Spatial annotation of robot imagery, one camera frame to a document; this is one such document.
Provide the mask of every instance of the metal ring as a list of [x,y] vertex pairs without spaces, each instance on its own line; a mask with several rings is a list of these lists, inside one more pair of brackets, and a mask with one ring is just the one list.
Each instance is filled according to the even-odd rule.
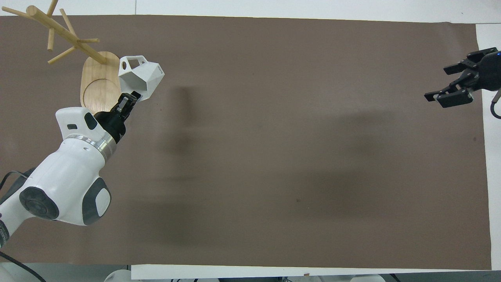
[[113,155],[113,153],[115,152],[115,150],[117,148],[117,144],[115,143],[115,140],[107,132],[104,134],[104,136],[99,141],[93,141],[92,139],[90,139],[86,136],[80,135],[80,134],[73,134],[73,135],[66,137],[65,139],[68,139],[68,138],[79,139],[79,140],[82,140],[82,141],[89,143],[92,147],[96,148],[103,155],[105,162],[111,157],[111,155]]

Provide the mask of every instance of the black cable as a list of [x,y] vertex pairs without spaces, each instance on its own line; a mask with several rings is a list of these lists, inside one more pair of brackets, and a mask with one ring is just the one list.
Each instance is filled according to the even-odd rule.
[[0,256],[3,257],[3,258],[5,258],[6,260],[8,260],[8,261],[10,261],[10,262],[12,262],[14,264],[16,264],[17,266],[21,267],[22,269],[28,271],[29,273],[31,273],[33,276],[35,276],[41,282],[47,282],[38,273],[36,273],[33,269],[27,267],[25,264],[23,264],[22,262],[17,261],[13,257],[8,256],[8,255],[4,254],[1,251],[0,251]]
[[394,273],[390,273],[390,275],[391,277],[393,277],[393,279],[395,279],[395,281],[401,282],[400,279],[398,279],[398,277]]
[[494,110],[494,106],[496,103],[499,101],[499,98],[501,98],[501,89],[494,95],[494,98],[492,99],[492,102],[490,103],[490,113],[495,117],[501,119],[501,116],[496,114],[496,111]]
[[5,174],[4,176],[4,179],[2,179],[2,182],[0,182],[0,190],[2,189],[2,187],[4,186],[4,183],[5,181],[7,180],[7,178],[9,178],[9,176],[13,173],[17,173],[19,175],[21,175],[22,177],[28,179],[28,176],[24,175],[24,173],[20,172],[20,171],[10,171],[10,172],[7,172],[7,174]]
[[501,119],[501,116],[496,114],[496,111],[494,111],[494,105],[496,105],[496,102],[492,102],[490,104],[490,113],[495,117]]

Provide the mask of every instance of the white polygonal container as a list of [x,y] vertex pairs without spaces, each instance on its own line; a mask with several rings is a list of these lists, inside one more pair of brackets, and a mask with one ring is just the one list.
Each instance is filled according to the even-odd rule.
[[[139,65],[132,68],[129,61],[137,60]],[[141,94],[139,101],[148,99],[164,76],[159,64],[148,62],[144,56],[120,58],[118,80],[122,93],[136,91]]]

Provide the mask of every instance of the wooden base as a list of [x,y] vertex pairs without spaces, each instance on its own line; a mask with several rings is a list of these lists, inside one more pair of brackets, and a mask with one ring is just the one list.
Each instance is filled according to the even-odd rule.
[[110,52],[99,52],[99,54],[106,58],[106,63],[100,64],[90,57],[87,58],[80,85],[80,103],[92,114],[109,111],[121,94],[118,81],[120,59]]

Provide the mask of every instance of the handle hole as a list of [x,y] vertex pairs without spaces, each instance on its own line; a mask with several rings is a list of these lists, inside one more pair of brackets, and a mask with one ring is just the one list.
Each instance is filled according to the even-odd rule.
[[129,65],[131,69],[139,67],[139,61],[137,59],[129,60]]

